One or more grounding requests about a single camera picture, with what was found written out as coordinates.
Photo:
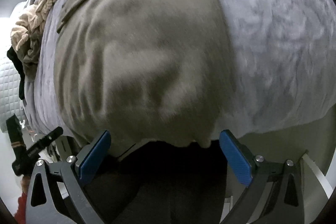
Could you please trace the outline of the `taupe fuzzy sweater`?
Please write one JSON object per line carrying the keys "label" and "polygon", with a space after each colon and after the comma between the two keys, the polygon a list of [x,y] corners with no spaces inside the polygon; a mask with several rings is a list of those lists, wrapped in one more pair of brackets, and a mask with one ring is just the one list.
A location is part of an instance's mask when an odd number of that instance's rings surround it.
{"label": "taupe fuzzy sweater", "polygon": [[234,93],[218,0],[66,0],[58,33],[56,98],[82,142],[210,145]]}

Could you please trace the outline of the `white quilted mattress side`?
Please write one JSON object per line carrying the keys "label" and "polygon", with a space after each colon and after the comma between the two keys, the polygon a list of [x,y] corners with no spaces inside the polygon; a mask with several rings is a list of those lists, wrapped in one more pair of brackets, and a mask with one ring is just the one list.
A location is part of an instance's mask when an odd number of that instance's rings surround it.
{"label": "white quilted mattress side", "polygon": [[1,132],[7,132],[6,120],[14,114],[22,126],[27,118],[19,98],[20,75],[11,60],[1,57]]}

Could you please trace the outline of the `dark olive garment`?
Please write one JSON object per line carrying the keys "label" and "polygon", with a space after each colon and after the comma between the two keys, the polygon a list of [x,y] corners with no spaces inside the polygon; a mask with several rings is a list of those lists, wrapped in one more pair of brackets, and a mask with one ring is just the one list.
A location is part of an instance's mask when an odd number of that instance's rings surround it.
{"label": "dark olive garment", "polygon": [[25,80],[32,82],[35,80],[39,57],[41,53],[42,36],[33,34],[17,52],[10,47],[7,57],[13,63],[19,73],[19,99],[25,99]]}

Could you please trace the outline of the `cream striped knit garment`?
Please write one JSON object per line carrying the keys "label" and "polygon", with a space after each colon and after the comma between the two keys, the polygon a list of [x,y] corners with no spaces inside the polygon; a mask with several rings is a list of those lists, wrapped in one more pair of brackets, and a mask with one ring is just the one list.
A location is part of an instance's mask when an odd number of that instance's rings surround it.
{"label": "cream striped knit garment", "polygon": [[35,0],[23,10],[13,28],[11,29],[11,45],[15,52],[28,42],[31,34],[38,31],[41,34],[45,29],[45,23],[50,9],[57,0]]}

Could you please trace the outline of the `lavender plush bed blanket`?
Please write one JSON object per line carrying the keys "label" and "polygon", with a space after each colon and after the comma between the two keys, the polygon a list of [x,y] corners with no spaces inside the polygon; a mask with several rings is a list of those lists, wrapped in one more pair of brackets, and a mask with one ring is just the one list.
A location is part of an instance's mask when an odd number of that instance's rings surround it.
{"label": "lavender plush bed blanket", "polygon": [[[41,34],[35,80],[25,83],[30,125],[47,133],[65,124],[55,92],[57,0]],[[211,140],[230,128],[237,137],[318,120],[335,104],[334,0],[218,0],[232,47],[234,93]]]}

